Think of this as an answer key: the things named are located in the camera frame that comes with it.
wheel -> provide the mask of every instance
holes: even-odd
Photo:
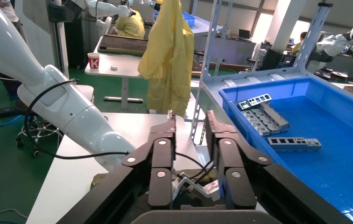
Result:
[[[39,151],[36,151],[36,150],[35,150],[35,151],[32,151],[31,154],[32,154],[33,157],[36,157],[36,156],[39,154]]]
[[[24,145],[24,142],[22,141],[22,139],[17,138],[16,139],[16,146],[17,148],[21,148]]]

cup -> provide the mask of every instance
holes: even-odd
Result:
[[[98,53],[88,53],[90,68],[98,69],[99,67],[99,54]]]

wooden board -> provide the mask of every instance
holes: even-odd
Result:
[[[148,41],[131,37],[104,35],[98,52],[105,54],[124,54],[142,57],[148,47]],[[201,65],[193,60],[192,76],[200,76]]]

yellow garment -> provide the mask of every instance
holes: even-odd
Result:
[[[301,47],[302,47],[302,42],[297,43],[295,47],[292,49],[292,54],[297,55]]]
[[[149,79],[147,107],[184,116],[190,99],[194,34],[182,16],[179,0],[162,4],[149,33],[148,48],[138,66]]]
[[[119,36],[128,36],[143,39],[145,36],[145,28],[143,20],[138,11],[133,10],[136,14],[131,17],[119,17],[116,22]]]

blue crate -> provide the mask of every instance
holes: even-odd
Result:
[[[219,90],[223,109],[249,144],[267,153],[348,216],[353,211],[353,94],[314,78]],[[320,152],[275,152],[241,114],[236,102],[268,93],[290,129],[271,137],[316,138]]]
[[[196,19],[196,17],[193,16],[193,15],[190,15],[189,13],[186,13],[186,12],[182,12],[182,14],[184,15],[184,19],[188,23],[188,25],[190,27],[194,26],[194,20]],[[153,14],[153,16],[155,18],[155,21],[156,21],[158,15],[159,15],[159,13],[154,13]]]

